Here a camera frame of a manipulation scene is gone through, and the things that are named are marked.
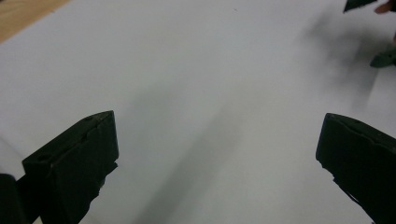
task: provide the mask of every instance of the brown wooden surface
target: brown wooden surface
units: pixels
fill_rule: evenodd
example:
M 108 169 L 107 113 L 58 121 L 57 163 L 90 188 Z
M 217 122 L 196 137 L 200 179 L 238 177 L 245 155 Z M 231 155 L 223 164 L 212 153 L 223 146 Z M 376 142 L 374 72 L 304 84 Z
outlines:
M 0 0 L 0 43 L 69 0 Z

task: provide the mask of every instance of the white tabletop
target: white tabletop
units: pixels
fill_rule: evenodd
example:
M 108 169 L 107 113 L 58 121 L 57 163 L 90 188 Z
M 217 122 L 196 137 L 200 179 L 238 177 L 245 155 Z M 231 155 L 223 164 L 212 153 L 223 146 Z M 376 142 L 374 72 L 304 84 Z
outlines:
M 0 172 L 114 110 L 119 168 L 81 223 L 370 218 L 315 152 L 327 112 L 396 136 L 395 31 L 345 1 L 75 0 L 0 45 Z

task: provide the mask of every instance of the white surface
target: white surface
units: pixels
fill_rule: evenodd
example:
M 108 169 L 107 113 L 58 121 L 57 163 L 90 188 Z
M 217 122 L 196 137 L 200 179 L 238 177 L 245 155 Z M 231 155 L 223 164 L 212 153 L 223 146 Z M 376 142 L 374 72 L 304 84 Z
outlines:
M 325 113 L 396 136 L 394 32 L 345 1 L 76 0 L 0 45 L 0 171 L 90 114 L 120 167 L 82 223 L 370 223 L 315 160 Z

